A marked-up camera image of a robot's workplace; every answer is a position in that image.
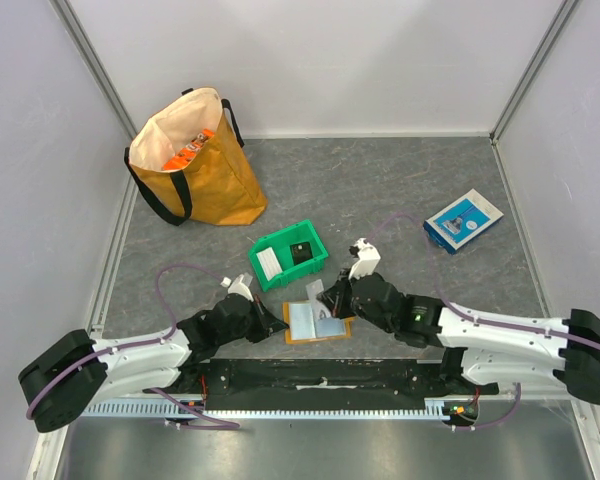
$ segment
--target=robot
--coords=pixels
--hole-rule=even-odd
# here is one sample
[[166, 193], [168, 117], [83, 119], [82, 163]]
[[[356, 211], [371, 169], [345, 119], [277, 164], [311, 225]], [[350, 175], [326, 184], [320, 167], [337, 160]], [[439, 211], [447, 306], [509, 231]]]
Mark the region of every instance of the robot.
[[[156, 387], [183, 394], [206, 394], [208, 387], [207, 407], [254, 410], [401, 409], [428, 398], [493, 395], [511, 383], [566, 386], [572, 396], [600, 405], [600, 319], [591, 312], [523, 318], [404, 294], [375, 271], [381, 257], [366, 239], [350, 253], [355, 263], [318, 300], [334, 317], [355, 315], [409, 346], [444, 348], [442, 361], [213, 359], [222, 345], [242, 338], [258, 343], [287, 328], [243, 274], [223, 283], [228, 293], [213, 309], [170, 330], [114, 340], [68, 333], [18, 376], [28, 417], [39, 432], [49, 432], [94, 404]], [[327, 376], [330, 389], [297, 388], [323, 385]]]

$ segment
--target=stone-textured surface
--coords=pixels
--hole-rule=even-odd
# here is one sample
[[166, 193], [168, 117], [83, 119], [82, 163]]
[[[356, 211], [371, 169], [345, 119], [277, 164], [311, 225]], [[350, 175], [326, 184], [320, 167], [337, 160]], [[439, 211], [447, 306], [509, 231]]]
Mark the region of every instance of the stone-textured surface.
[[[247, 156], [269, 198], [253, 225], [216, 227], [187, 222], [172, 227], [138, 196], [109, 306], [104, 335], [127, 337], [160, 330], [169, 318], [156, 300], [154, 276], [175, 262], [203, 265], [235, 277], [253, 270], [253, 242], [309, 218], [330, 257], [319, 274], [261, 295], [280, 316], [283, 301], [306, 298], [305, 284], [322, 278], [330, 286], [349, 265], [348, 247], [396, 211], [429, 217], [477, 189], [505, 214], [492, 229], [456, 255], [434, 249], [442, 285], [454, 301], [477, 309], [539, 315], [540, 305], [498, 168], [486, 138], [285, 139], [249, 141]], [[403, 292], [435, 296], [420, 232], [398, 219], [374, 241], [378, 268]], [[212, 307], [224, 291], [196, 271], [164, 275], [162, 290], [178, 318]], [[252, 285], [259, 290], [257, 279]], [[439, 358], [440, 350], [417, 350], [396, 342], [364, 320], [353, 322], [347, 340], [290, 346], [279, 334], [257, 345], [234, 342], [218, 356], [257, 358]]]

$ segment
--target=yellow tote bag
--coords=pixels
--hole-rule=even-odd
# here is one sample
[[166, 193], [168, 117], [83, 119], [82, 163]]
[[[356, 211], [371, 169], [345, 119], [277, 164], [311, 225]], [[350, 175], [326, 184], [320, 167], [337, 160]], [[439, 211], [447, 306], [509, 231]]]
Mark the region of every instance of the yellow tote bag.
[[[193, 160], [181, 170], [162, 171], [205, 128], [214, 135]], [[198, 88], [151, 117], [125, 150], [124, 162], [142, 197], [164, 221], [248, 225], [267, 208], [267, 198], [243, 145], [229, 101], [213, 88]]]

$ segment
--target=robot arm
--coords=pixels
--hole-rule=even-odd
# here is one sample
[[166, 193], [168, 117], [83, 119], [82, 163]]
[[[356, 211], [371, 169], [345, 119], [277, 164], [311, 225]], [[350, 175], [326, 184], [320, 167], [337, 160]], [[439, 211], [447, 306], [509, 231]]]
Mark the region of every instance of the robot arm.
[[[61, 428], [103, 400], [169, 387], [222, 345], [241, 338], [257, 343], [287, 328], [251, 294], [249, 283], [249, 276], [240, 275], [212, 310], [182, 320], [170, 336], [169, 330], [115, 340], [93, 340], [85, 330], [65, 335], [18, 376], [29, 404], [76, 361], [108, 352], [72, 369], [40, 400], [32, 412], [38, 431]], [[130, 344], [137, 346], [124, 348]]]
[[600, 405], [600, 351], [567, 338], [600, 344], [594, 314], [573, 310], [571, 318], [547, 319], [449, 308], [437, 298], [400, 293], [374, 272], [380, 255], [365, 239], [350, 252], [357, 262], [319, 296], [334, 316], [357, 315], [413, 347], [446, 348], [446, 368], [475, 385], [564, 384]]

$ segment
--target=white linear rail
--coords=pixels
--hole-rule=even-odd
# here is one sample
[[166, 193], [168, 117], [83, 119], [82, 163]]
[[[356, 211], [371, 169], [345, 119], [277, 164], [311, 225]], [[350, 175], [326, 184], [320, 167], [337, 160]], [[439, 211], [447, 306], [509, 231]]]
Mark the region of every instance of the white linear rail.
[[[448, 420], [442, 413], [443, 400], [425, 400], [421, 410], [207, 410], [216, 418], [263, 418], [284, 420]], [[168, 400], [160, 398], [118, 398], [87, 408], [83, 417], [191, 418]]]

